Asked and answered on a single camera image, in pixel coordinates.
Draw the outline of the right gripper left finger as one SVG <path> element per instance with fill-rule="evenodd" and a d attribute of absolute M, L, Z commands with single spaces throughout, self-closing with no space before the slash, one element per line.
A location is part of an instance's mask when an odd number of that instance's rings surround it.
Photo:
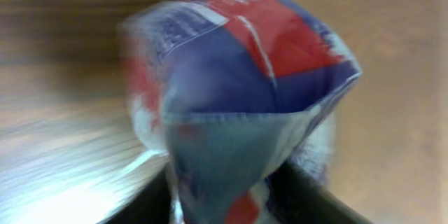
<path fill-rule="evenodd" d="M 171 195 L 163 167 L 125 206 L 101 224 L 169 224 Z"/>

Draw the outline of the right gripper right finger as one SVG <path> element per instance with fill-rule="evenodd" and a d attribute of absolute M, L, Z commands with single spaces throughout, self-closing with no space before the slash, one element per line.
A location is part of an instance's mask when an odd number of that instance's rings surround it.
<path fill-rule="evenodd" d="M 371 224 L 289 162 L 268 176 L 267 183 L 267 209 L 281 224 Z"/>

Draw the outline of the red purple snack bag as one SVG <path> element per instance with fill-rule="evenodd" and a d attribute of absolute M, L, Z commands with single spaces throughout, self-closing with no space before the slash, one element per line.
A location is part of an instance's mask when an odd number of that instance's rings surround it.
<path fill-rule="evenodd" d="M 123 22 L 129 112 L 167 159 L 169 223 L 280 223 L 267 178 L 289 162 L 325 189 L 332 114 L 361 68 L 292 0 L 172 0 Z"/>

